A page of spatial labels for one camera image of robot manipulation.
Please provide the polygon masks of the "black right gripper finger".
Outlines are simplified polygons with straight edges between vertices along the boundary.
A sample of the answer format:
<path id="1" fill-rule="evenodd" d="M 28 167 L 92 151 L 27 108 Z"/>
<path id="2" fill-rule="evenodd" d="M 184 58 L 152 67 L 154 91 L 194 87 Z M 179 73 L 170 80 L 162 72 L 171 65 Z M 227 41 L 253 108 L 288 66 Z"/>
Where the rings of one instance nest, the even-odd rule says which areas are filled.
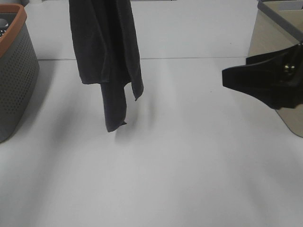
<path id="1" fill-rule="evenodd" d="M 303 103 L 303 45 L 248 57 L 245 65 L 222 70 L 222 83 L 272 109 L 295 109 Z"/>

